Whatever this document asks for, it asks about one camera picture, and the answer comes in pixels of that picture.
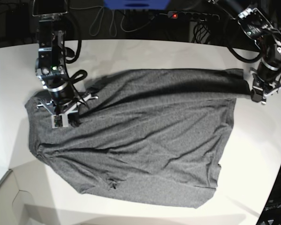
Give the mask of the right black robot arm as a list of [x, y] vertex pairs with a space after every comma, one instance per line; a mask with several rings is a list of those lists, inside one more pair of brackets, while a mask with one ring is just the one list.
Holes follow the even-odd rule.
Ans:
[[69, 3], [68, 0], [35, 0], [32, 9], [32, 15], [39, 18], [36, 77], [49, 94], [37, 107], [49, 112], [52, 128], [78, 127], [80, 106], [98, 98], [89, 92], [79, 92], [74, 86], [87, 77], [85, 70], [78, 70], [73, 76], [67, 71], [67, 64], [78, 60], [82, 44], [82, 39], [78, 38], [76, 51], [65, 46], [65, 16], [69, 14]]

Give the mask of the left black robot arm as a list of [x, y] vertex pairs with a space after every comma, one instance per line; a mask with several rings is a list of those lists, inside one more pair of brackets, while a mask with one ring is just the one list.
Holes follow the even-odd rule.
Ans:
[[[253, 76], [251, 100], [265, 105], [269, 96], [281, 90], [281, 31], [252, 0], [214, 0], [212, 3], [228, 15], [223, 35], [230, 53], [244, 63], [259, 63], [257, 69], [249, 71]], [[259, 49], [255, 58], [246, 59], [232, 48], [227, 37], [229, 20], [236, 21]]]

